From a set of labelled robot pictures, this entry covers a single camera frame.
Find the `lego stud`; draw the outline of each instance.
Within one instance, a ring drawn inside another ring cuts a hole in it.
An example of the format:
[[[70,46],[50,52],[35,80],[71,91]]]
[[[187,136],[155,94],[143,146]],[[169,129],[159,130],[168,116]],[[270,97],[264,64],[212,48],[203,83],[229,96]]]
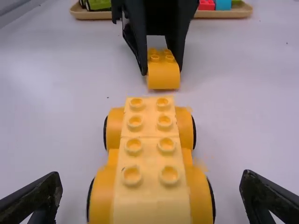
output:
[[[161,131],[168,131],[172,126],[172,120],[167,115],[160,115],[158,118],[158,129]]]
[[[142,151],[141,141],[139,139],[130,139],[125,145],[125,150],[129,155],[137,156]]]
[[[158,62],[160,60],[160,56],[157,54],[153,54],[150,56],[151,61]]]
[[[174,62],[174,56],[172,56],[172,55],[166,55],[165,59],[167,62]]]
[[[179,178],[178,170],[173,166],[165,166],[159,174],[160,182],[166,187],[176,186]]]
[[[171,138],[162,138],[157,146],[162,154],[173,154],[176,149],[176,143]]]
[[[158,51],[157,51],[157,49],[155,49],[155,48],[150,48],[150,49],[148,50],[148,52],[149,52],[150,54],[156,54]]]
[[[142,174],[138,166],[125,167],[122,171],[122,182],[127,187],[137,187],[142,182]]]
[[[171,50],[169,50],[169,49],[164,49],[164,50],[163,50],[163,53],[164,53],[165,55],[172,55],[172,52],[171,52]]]
[[[158,111],[166,111],[170,108],[170,102],[166,98],[159,98],[157,100],[157,109]]]
[[[134,115],[128,120],[128,128],[132,132],[138,132],[142,129],[143,118],[139,115]]]
[[[145,104],[142,98],[133,98],[129,102],[132,111],[141,111],[144,109]]]

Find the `white tabletop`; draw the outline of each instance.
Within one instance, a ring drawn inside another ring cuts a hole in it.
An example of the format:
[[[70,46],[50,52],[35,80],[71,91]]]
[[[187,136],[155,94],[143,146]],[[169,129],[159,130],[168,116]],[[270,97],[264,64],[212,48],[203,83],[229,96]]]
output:
[[[47,1],[0,30],[0,198],[58,171],[58,224],[86,221],[89,184],[107,161],[110,108],[155,94],[120,23],[76,21],[72,3]],[[174,93],[193,109],[194,156],[209,169],[216,224],[248,223],[239,193],[245,169],[299,195],[299,2],[250,3],[247,20],[191,22]]]

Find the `beige plastic tray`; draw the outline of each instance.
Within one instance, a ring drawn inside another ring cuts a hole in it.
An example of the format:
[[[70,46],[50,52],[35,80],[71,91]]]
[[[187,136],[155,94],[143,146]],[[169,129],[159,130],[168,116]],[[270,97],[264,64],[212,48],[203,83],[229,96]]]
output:
[[[77,2],[70,8],[70,13],[77,20],[110,20],[112,19],[111,12],[88,12],[82,9]],[[252,7],[249,4],[241,1],[238,4],[233,4],[230,11],[202,11],[197,10],[194,18],[210,18],[210,19],[240,19],[249,17],[252,14]]]

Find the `lego duplo car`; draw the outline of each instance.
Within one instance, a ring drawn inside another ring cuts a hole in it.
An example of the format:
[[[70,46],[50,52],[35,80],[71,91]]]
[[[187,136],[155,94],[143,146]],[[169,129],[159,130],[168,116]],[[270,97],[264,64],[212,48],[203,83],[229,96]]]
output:
[[[88,192],[89,224],[213,224],[215,203],[193,165],[196,128],[172,97],[127,98],[104,122],[107,164]]]
[[[85,0],[85,7],[89,12],[110,10],[111,2],[110,0]]]

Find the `blue lego brick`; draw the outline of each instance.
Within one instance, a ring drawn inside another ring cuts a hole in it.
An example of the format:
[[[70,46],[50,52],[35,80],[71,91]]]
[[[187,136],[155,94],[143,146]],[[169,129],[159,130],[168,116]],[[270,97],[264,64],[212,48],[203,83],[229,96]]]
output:
[[[232,0],[215,0],[217,11],[229,11],[232,9]]]

